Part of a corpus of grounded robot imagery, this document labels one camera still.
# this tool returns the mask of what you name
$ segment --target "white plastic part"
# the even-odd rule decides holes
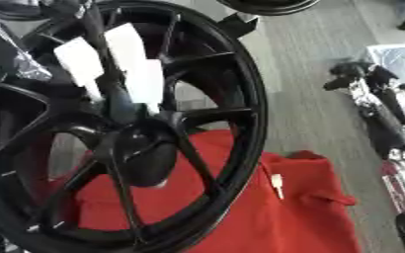
[[[146,104],[150,114],[158,114],[164,91],[161,61],[147,59],[144,42],[132,24],[114,28],[105,37],[117,67],[124,73],[131,101]]]
[[[278,196],[281,200],[284,199],[283,192],[283,176],[281,174],[272,175],[272,186],[277,189]]]
[[[147,59],[144,42],[131,23],[107,31],[105,37],[112,57],[121,71],[136,69],[139,62]]]
[[[100,56],[83,38],[67,42],[53,51],[78,87],[84,87],[93,102],[103,100],[96,79],[104,74]]]

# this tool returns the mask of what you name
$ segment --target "wheel center cap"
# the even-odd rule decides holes
[[[118,170],[132,186],[154,187],[175,166],[174,142],[166,124],[147,119],[108,133],[94,153],[98,160]]]

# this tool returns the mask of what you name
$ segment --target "black wheel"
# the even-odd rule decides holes
[[[281,16],[304,11],[320,0],[218,0],[240,12],[262,16]]]
[[[108,29],[133,23],[148,56],[161,59],[166,75],[161,113],[149,116],[137,106],[133,120],[122,125],[91,106],[73,84],[30,82],[0,71],[0,232],[35,253],[178,252],[216,227],[251,177],[267,132],[264,86],[241,43],[196,11],[154,1],[105,2],[100,9]],[[83,34],[74,20],[52,20],[25,43],[42,64],[56,65],[53,48]],[[174,90],[180,81],[204,92],[216,107],[178,111]],[[192,129],[213,122],[227,122],[234,136],[216,177],[189,138]],[[61,132],[76,136],[91,153],[49,189],[47,161]],[[188,207],[146,224],[130,189],[167,179],[177,150],[205,190]],[[143,170],[126,169],[133,164]],[[75,216],[67,213],[71,197],[103,174],[115,184],[129,229],[85,229],[69,219]]]

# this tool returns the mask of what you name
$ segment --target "gray carpet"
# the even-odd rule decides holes
[[[344,94],[322,91],[337,59],[358,55],[375,43],[405,42],[395,26],[405,18],[400,0],[323,0],[287,17],[263,18],[242,41],[266,82],[271,124],[267,150],[309,149],[335,164],[346,193],[359,204],[349,212],[363,252],[404,252],[393,226],[393,207],[379,177],[380,161],[370,148],[357,111]],[[232,13],[214,0],[171,0],[215,20]],[[12,24],[24,33],[32,26]]]

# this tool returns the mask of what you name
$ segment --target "red cloth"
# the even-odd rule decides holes
[[[193,143],[214,174],[228,157],[231,137],[216,130],[193,136]],[[272,188],[272,174],[283,175],[284,200]],[[203,185],[191,165],[179,157],[162,189],[135,189],[146,223],[159,221],[195,200]],[[119,199],[108,176],[101,176],[77,196],[80,226],[125,228]],[[224,221],[192,253],[357,253],[361,252],[332,165],[324,157],[301,151],[290,158],[264,153],[248,187]]]

